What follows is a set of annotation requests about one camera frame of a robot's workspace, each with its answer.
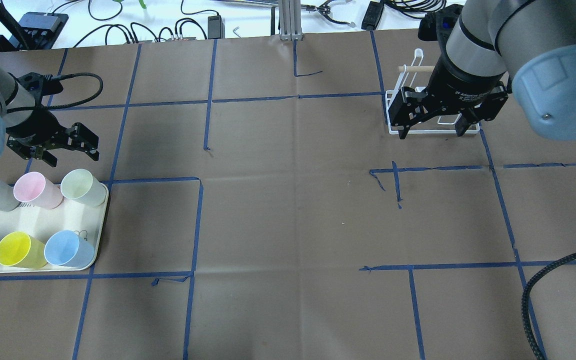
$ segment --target white background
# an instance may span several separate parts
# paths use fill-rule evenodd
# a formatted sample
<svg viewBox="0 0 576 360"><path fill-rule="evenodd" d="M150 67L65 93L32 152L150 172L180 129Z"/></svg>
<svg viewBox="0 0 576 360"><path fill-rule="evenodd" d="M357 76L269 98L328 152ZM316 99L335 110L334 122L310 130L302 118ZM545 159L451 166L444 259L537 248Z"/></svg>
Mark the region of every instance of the white background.
<svg viewBox="0 0 576 360"><path fill-rule="evenodd" d="M324 0L302 0L302 4L320 5ZM64 4L65 0L4 0L4 5L12 16L19 21L26 12L50 12L55 7ZM88 14L88 0L82 0L66 5L59 9L57 13L68 14L70 18L66 27L54 44L54 48L71 48L84 35L96 27L103 24L123 24L128 26L130 22L142 23L158 34L162 27L173 28L176 20L186 18L187 15L181 13L180 0L145 0L147 9L142 9L138 0L124 0L123 11L119 16L108 21L97 21ZM355 28L347 25L338 25L326 21L318 13L301 12L301 28L304 34L307 33L331 33L331 32L360 32L362 19L366 13L369 0L335 0L331 3L331 16L339 21L354 22ZM448 4L464 4L464 0L448 0ZM97 18L109 18L117 13L119 4L112 0L93 0L91 11ZM183 11L186 13L196 12L205 9L217 10L224 19L226 27L226 38L237 37L233 29L238 27L237 33L241 37L262 37L270 35L270 8L250 6L244 4L233 4L217 0L184 0ZM199 22L206 29L208 16L212 13L202 13L190 16ZM412 20L399 12L384 7L381 22L378 30L386 29L408 29L418 27L419 21ZM135 26L135 31L140 40L151 40L151 35L147 30ZM0 23L0 34L6 37L10 33ZM85 39L80 46L104 45L106 29L100 29ZM188 23L183 26L183 35L197 37L203 36L196 26ZM125 43L124 35L118 29L110 31L108 44Z"/></svg>

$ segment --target yellow cup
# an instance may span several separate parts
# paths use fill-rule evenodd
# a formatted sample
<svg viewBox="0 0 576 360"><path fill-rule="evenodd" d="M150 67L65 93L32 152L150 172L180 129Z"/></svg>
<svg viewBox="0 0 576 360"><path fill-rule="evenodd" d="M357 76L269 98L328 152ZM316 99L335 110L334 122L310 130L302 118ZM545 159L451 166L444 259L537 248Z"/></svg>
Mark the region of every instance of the yellow cup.
<svg viewBox="0 0 576 360"><path fill-rule="evenodd" d="M39 269L48 263L44 257L44 247L44 243L25 232L11 232L0 241L0 264Z"/></svg>

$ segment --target table surface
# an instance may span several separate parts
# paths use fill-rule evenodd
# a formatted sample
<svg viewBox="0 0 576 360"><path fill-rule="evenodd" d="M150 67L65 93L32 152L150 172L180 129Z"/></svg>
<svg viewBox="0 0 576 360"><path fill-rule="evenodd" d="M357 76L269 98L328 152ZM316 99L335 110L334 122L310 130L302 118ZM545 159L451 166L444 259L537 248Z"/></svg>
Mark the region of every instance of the table surface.
<svg viewBox="0 0 576 360"><path fill-rule="evenodd" d="M354 22L355 28L347 25L338 25L326 21L318 13L301 13L302 31L307 33L337 33L337 32L362 32L361 23L366 13L369 0L336 0L331 3L332 16L340 21ZM34 1L5 1L6 9L19 21L23 14L27 12L51 12L55 7L64 4L64 0L34 0ZM173 28L176 20L185 18L187 15L181 13L179 0L146 0L146 9L142 9L138 0L124 0L123 11L119 16L108 21L96 21L89 16L87 0L82 0L72 5L59 9L59 13L68 14L70 18L66 27L59 35L54 48L70 48L77 43L87 32L103 24L123 24L130 25L131 22L142 23L153 29L156 34L162 27ZM448 0L447 4L464 4L464 0ZM302 4L319 5L317 1L302 1ZM95 0L92 2L91 11L97 18L109 18L117 13L119 5L112 0ZM265 37L270 35L270 8L249 6L242 4L232 4L218 0L185 0L183 11L192 13L204 9L215 9L224 18L226 38L235 37ZM197 20L204 29L208 16L212 13L195 14L190 18ZM378 30L388 29L412 29L419 26L418 20L407 18L406 16L386 7L384 9ZM138 26L135 27L140 40L152 40L147 30ZM10 36L10 33L0 23L0 34ZM98 30L81 43L84 46L98 46L105 44L106 30ZM183 27L184 36L197 37L202 39L202 34L194 25ZM126 40L121 31L112 30L108 36L108 44L123 44Z"/></svg>
<svg viewBox="0 0 576 360"><path fill-rule="evenodd" d="M576 141L512 98L480 134L388 135L396 67L438 56L415 33L1 53L105 88L54 111L98 162L6 151L0 177L83 167L110 204L89 271L0 275L0 359L532 359L522 284L576 251ZM532 300L548 357L576 359L576 264Z"/></svg>

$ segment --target robotic arm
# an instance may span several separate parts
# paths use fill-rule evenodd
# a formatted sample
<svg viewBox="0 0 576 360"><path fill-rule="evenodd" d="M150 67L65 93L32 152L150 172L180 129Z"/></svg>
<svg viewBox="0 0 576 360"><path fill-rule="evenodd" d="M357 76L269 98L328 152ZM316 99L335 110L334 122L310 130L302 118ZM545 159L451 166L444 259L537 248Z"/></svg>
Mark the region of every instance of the robotic arm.
<svg viewBox="0 0 576 360"><path fill-rule="evenodd" d="M441 57L423 91L395 94L400 139L435 116L461 114L457 136L493 120L510 92L506 71L535 132L576 139L576 0L468 0L427 14L418 37L438 41Z"/></svg>
<svg viewBox="0 0 576 360"><path fill-rule="evenodd" d="M99 91L86 100L69 105L42 105L43 96L58 94L64 89L61 80L76 76L95 77L99 80ZM24 159L43 160L55 167L57 158L48 150L62 148L82 151L97 161L99 137L82 123L74 123L68 129L61 126L49 110L73 107L93 100L102 88L101 78L93 73L52 77L32 72L16 79L0 68L0 155L8 147Z"/></svg>

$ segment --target power adapter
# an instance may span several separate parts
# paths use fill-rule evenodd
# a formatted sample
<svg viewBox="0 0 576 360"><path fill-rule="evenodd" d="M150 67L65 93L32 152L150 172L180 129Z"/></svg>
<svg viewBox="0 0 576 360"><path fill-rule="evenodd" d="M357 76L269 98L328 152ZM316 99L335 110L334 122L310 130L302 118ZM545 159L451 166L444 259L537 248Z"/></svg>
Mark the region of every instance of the power adapter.
<svg viewBox="0 0 576 360"><path fill-rule="evenodd" d="M208 39L223 39L226 37L224 19L219 14L208 16Z"/></svg>
<svg viewBox="0 0 576 360"><path fill-rule="evenodd" d="M368 9L366 9L366 14L363 16L363 21L361 21L361 29L376 30L379 21L382 20L382 13L384 13L383 2L368 2Z"/></svg>

